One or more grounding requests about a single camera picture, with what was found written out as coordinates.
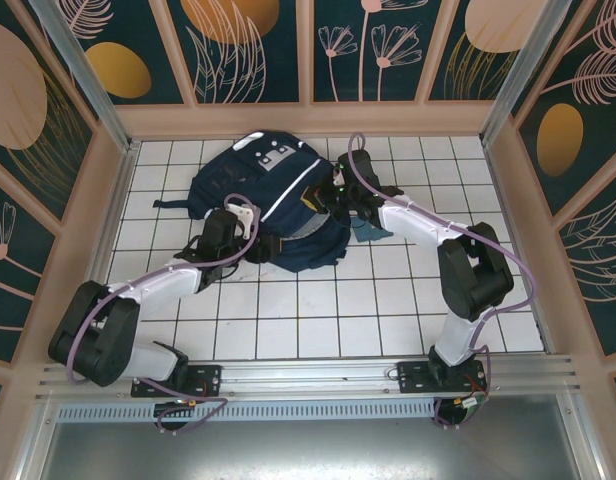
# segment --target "navy backpack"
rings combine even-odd
[[[155,201],[155,207],[188,209],[193,220],[222,207],[240,193],[261,209],[260,233],[281,239],[271,263],[300,272],[336,265],[346,254],[350,217],[339,222],[301,201],[306,187],[332,175],[333,166],[305,142],[284,132],[254,132],[204,165],[192,180],[187,200]]]

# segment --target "white tiled floor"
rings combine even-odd
[[[336,160],[348,138],[306,139]],[[156,209],[156,199],[184,199],[192,177],[232,140],[143,143],[109,282],[136,278],[166,263],[202,222],[185,209]],[[476,137],[370,137],[366,149],[383,184],[449,220],[491,224],[511,248],[501,207]],[[519,269],[505,304],[524,298]],[[543,350],[533,314],[501,314],[479,344],[493,352]],[[393,236],[359,243],[354,235],[337,267],[298,275],[274,265],[240,264],[230,278],[164,305],[138,335],[183,350],[193,360],[420,355],[439,337],[446,304],[435,255]]]

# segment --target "mounting plate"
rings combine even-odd
[[[486,389],[484,366],[479,360],[471,360],[465,365],[465,373],[470,375],[477,385]],[[399,391],[401,393],[455,393],[471,392],[472,385],[463,376],[450,379],[439,386],[428,370],[428,361],[400,362],[397,364]]]
[[[166,382],[157,382],[164,387],[171,388]],[[188,367],[188,378],[186,383],[179,390],[180,393],[195,397],[218,397],[219,387],[221,386],[221,366],[220,365],[190,365]],[[172,397],[161,390],[156,390],[145,383],[133,383],[130,390],[133,398],[164,398]]]

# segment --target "yellow circle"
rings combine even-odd
[[[30,147],[44,129],[47,110],[46,83],[35,56],[0,25],[0,145]]]
[[[150,90],[150,72],[139,56],[123,45],[102,42],[86,51],[93,70],[108,93],[137,98]]]
[[[584,122],[575,107],[565,103],[553,105],[539,125],[537,159],[551,177],[558,177],[570,168],[584,138]]]
[[[206,37],[219,43],[246,43],[238,34],[242,28],[233,3],[244,25],[246,18],[252,20],[260,37],[272,30],[279,18],[279,0],[181,0],[188,19]]]
[[[545,0],[470,0],[466,37],[481,51],[515,52],[537,22]]]

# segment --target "reflective stripe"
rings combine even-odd
[[[268,217],[269,217],[270,215],[272,215],[272,213],[273,213],[275,210],[277,210],[277,207],[279,206],[279,204],[280,204],[281,202],[283,202],[283,201],[284,201],[284,198],[286,198],[286,197],[288,196],[288,194],[292,191],[292,189],[293,189],[293,188],[295,188],[295,187],[297,186],[297,184],[298,184],[299,182],[301,182],[301,180],[302,180],[302,179],[303,179],[306,175],[308,175],[308,173],[309,173],[309,172],[310,172],[313,168],[315,168],[317,165],[319,165],[319,163],[320,163],[321,161],[322,161],[322,160],[321,160],[321,158],[318,158],[317,160],[315,160],[315,163],[313,163],[310,167],[308,167],[306,170],[304,170],[304,171],[302,172],[302,174],[301,174],[301,175],[299,175],[299,176],[297,177],[297,179],[296,179],[294,182],[292,182],[292,183],[290,184],[290,186],[289,186],[289,187],[288,187],[288,188],[284,191],[284,193],[282,193],[282,194],[281,194],[281,197],[279,197],[279,198],[277,199],[277,201],[276,201],[275,203],[273,203],[272,207],[270,207],[270,210],[268,210],[268,212],[266,213],[266,215],[264,215],[264,217],[261,219],[261,221],[262,221],[262,222],[265,222],[265,221],[268,219]]]

